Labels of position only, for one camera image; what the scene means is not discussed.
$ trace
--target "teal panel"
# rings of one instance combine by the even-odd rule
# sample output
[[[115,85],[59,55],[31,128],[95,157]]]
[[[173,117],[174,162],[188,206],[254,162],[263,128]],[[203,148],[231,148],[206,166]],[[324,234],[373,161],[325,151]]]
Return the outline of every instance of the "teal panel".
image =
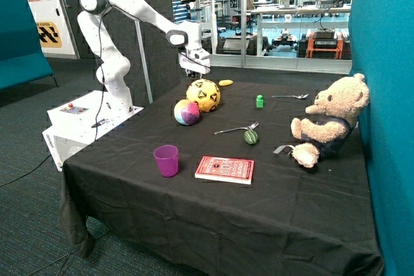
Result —
[[[51,76],[27,0],[0,0],[0,90]]]
[[[354,72],[371,103],[360,118],[386,275],[414,275],[414,53],[410,0],[353,0]]]
[[[41,52],[0,61],[0,90],[53,75]]]
[[[39,34],[27,0],[0,0],[0,60],[41,49]]]

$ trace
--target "purple plastic cup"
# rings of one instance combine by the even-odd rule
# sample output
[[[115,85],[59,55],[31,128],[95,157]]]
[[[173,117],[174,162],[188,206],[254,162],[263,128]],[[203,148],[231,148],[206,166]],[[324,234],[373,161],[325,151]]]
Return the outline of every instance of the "purple plastic cup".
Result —
[[[174,145],[162,145],[154,151],[158,169],[164,177],[172,177],[179,171],[179,150]]]

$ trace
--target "small black object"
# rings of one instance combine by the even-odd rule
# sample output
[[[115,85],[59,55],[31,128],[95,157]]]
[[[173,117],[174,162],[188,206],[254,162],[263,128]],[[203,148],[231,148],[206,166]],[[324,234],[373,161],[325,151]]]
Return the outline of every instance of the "small black object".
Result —
[[[94,124],[94,125],[92,125],[91,126],[91,128],[95,128],[95,127],[98,127],[98,126],[101,126],[102,124],[104,124],[106,122],[106,120],[105,119],[102,119],[102,120],[100,120],[98,123],[96,123],[96,124]]]

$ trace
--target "book cover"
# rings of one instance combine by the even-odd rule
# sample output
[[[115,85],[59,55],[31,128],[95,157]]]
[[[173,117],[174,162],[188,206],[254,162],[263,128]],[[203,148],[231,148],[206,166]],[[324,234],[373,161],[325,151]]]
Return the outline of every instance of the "book cover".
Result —
[[[253,160],[203,156],[195,172],[196,178],[251,184]]]

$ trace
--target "grey carpet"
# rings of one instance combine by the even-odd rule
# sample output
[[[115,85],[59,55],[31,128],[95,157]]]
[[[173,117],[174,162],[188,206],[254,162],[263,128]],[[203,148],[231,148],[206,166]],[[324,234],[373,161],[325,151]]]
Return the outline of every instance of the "grey carpet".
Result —
[[[59,88],[47,77],[0,92],[0,185],[27,174],[49,155],[41,135],[50,126],[49,109],[102,89],[93,59],[49,59],[49,63]],[[306,85],[317,93],[340,76],[218,68],[204,78]],[[61,269],[71,249],[57,223],[60,191],[61,173],[52,158],[0,187],[0,275],[56,275]],[[95,219],[87,224],[95,237],[102,236],[96,249],[88,259],[70,255],[59,275],[204,275],[120,240]]]

